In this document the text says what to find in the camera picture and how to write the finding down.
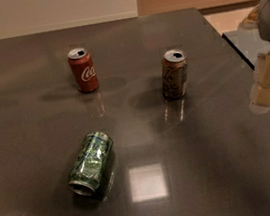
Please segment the green soda can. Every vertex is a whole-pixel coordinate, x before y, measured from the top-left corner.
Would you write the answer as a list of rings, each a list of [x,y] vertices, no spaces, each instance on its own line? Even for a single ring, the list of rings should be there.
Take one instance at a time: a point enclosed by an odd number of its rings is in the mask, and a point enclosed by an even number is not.
[[[91,197],[102,183],[113,140],[106,133],[93,131],[82,142],[68,184],[75,194]]]

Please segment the brown soda can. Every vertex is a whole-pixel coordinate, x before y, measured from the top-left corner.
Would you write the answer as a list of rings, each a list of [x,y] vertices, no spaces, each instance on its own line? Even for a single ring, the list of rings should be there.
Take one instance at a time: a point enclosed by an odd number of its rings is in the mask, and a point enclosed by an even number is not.
[[[183,50],[172,49],[162,59],[163,95],[167,99],[184,97],[187,83],[187,55]]]

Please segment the red Coca-Cola can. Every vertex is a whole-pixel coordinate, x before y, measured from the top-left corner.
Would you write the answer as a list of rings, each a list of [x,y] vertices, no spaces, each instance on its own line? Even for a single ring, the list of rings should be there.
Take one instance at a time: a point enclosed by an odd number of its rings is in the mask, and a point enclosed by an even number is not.
[[[99,80],[95,71],[94,63],[85,48],[73,48],[68,52],[68,62],[74,80],[80,92],[90,93],[96,91]]]

